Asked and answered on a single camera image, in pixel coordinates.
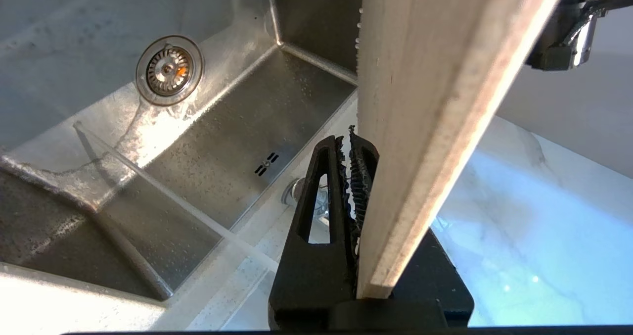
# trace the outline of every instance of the stainless steel sink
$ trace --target stainless steel sink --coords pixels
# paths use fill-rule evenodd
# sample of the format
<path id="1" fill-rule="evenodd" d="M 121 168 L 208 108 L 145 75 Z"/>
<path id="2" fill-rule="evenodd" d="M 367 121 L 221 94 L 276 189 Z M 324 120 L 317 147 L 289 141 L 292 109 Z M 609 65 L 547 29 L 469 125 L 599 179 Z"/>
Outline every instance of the stainless steel sink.
<path id="1" fill-rule="evenodd" d="M 73 123 L 230 229 L 354 90 L 359 6 L 0 0 L 0 261 L 169 297 L 220 237 Z M 136 63 L 169 35 L 203 76 L 156 105 Z"/>

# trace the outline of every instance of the orange object in drain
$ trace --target orange object in drain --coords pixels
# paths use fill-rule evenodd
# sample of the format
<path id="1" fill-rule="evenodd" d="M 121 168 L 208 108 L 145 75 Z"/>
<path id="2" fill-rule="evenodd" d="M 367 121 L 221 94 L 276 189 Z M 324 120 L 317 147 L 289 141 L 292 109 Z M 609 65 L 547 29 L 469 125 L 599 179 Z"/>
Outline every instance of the orange object in drain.
<path id="1" fill-rule="evenodd" d="M 178 76 L 184 76 L 186 74 L 187 74 L 187 67 L 179 67 L 178 68 L 178 72 L 177 72 Z"/>

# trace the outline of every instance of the sink drain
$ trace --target sink drain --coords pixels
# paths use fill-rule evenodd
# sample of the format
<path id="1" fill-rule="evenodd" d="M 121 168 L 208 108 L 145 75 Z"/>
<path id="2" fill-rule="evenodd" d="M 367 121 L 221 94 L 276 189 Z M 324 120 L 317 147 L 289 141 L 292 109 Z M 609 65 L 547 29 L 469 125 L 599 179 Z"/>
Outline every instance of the sink drain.
<path id="1" fill-rule="evenodd" d="M 200 82 L 203 58 L 196 44 L 181 36 L 153 42 L 136 65 L 136 87 L 155 105 L 173 105 L 189 96 Z"/>

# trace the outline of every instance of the wooden plank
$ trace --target wooden plank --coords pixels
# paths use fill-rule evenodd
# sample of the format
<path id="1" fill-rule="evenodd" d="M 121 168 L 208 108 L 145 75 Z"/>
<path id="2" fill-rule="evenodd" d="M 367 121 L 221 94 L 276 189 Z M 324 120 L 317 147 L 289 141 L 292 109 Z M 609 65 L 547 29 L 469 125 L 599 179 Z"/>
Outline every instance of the wooden plank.
<path id="1" fill-rule="evenodd" d="M 362 0 L 359 133 L 380 152 L 358 297 L 387 297 L 557 0 Z"/>

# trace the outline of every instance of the sink basin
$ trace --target sink basin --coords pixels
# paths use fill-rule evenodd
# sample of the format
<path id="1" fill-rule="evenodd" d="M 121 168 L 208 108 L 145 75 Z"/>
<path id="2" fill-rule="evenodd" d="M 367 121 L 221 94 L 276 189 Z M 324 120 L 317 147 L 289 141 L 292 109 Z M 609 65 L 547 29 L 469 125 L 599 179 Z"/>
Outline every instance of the sink basin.
<path id="1" fill-rule="evenodd" d="M 355 89 L 360 0 L 0 3 L 0 261 L 32 270 L 165 300 L 221 240 L 76 121 L 230 229 Z M 136 63 L 169 35 L 203 76 L 155 105 Z"/>

